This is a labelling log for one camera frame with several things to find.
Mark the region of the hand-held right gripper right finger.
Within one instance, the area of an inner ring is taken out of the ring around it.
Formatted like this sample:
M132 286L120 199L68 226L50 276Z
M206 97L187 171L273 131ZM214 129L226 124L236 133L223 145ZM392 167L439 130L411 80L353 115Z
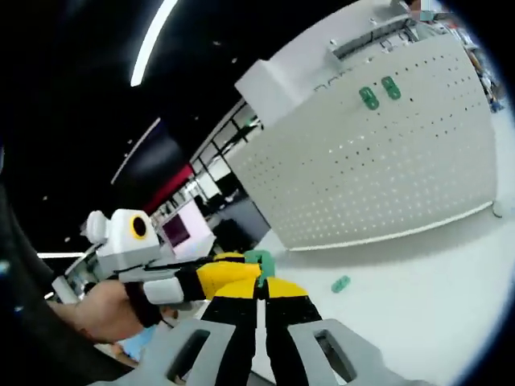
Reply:
M307 291L266 279L266 352L277 385L428 385L388 369L379 348L320 316Z

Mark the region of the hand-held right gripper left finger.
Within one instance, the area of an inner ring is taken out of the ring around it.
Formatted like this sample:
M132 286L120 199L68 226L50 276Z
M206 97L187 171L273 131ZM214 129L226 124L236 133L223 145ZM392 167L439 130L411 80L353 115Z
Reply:
M160 327L142 361L116 380L97 385L245 385L255 354L255 279L233 281L215 292L201 318Z

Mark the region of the person's left hand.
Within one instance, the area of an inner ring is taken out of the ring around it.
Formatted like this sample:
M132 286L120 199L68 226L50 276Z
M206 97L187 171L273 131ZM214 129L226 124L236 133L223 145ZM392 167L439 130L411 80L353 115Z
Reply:
M94 343L131 338L162 320L161 308L150 303L142 284L135 281L102 281L79 302L48 301L47 305L68 326Z

